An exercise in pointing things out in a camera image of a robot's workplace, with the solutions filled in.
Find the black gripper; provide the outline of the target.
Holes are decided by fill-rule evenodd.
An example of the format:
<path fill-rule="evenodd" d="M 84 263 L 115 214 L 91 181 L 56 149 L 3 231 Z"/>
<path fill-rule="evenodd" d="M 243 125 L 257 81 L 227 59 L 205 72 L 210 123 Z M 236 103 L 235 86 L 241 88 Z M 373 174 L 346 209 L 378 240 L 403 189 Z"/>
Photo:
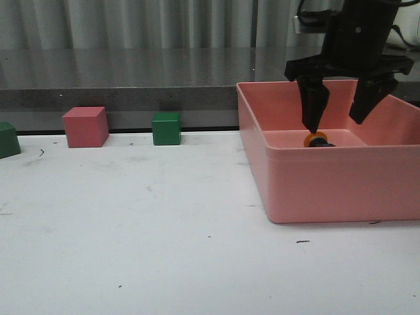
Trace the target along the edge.
<path fill-rule="evenodd" d="M 394 74 L 411 72 L 412 59 L 383 54 L 398 9 L 411 5 L 413 1 L 345 1 L 329 18 L 321 53 L 286 63 L 284 75 L 297 79 L 302 123 L 311 133 L 317 132 L 329 99 L 324 77 L 359 77 L 349 116 L 361 125 L 397 88 Z"/>

